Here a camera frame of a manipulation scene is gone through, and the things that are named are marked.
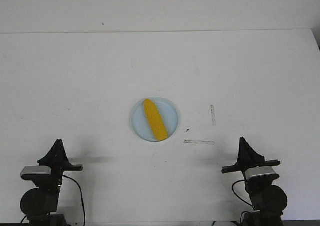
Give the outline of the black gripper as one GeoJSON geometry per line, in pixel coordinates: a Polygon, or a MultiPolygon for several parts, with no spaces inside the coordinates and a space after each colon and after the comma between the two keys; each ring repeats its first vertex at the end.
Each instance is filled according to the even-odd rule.
{"type": "Polygon", "coordinates": [[[250,168],[262,167],[262,166],[278,166],[280,161],[275,160],[265,160],[265,157],[258,154],[249,143],[245,140],[244,137],[239,139],[239,150],[237,161],[235,165],[223,166],[221,169],[222,174],[231,173],[231,172],[245,172],[250,168]]]}
{"type": "Polygon", "coordinates": [[[53,144],[52,148],[49,150],[49,152],[37,162],[39,165],[42,166],[54,166],[51,169],[51,175],[59,180],[62,180],[62,177],[65,172],[83,171],[82,164],[70,163],[62,139],[57,139],[53,144]],[[61,161],[61,164],[63,164],[64,166],[54,166],[57,165],[59,161],[61,161]]]}

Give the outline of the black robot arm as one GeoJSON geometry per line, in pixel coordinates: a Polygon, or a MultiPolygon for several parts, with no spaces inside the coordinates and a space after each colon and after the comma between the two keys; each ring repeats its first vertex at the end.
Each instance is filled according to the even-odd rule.
{"type": "Polygon", "coordinates": [[[23,219],[27,219],[29,225],[68,225],[65,216],[56,213],[63,178],[76,183],[82,204],[84,198],[80,184],[64,173],[82,171],[83,165],[70,163],[61,139],[57,139],[49,152],[37,162],[38,165],[25,166],[20,172],[21,179],[36,186],[21,198],[20,209],[25,214],[23,219]]]}
{"type": "Polygon", "coordinates": [[[280,164],[278,159],[266,160],[249,145],[244,137],[239,139],[236,163],[221,169],[223,174],[238,171],[243,174],[242,180],[232,184],[232,192],[239,200],[252,208],[251,212],[243,211],[239,222],[233,222],[235,225],[284,224],[282,215],[288,205],[288,197],[283,189],[273,185],[273,182],[280,177],[273,167],[280,164]],[[250,202],[245,201],[234,190],[234,186],[240,182],[244,183],[250,202]]]}

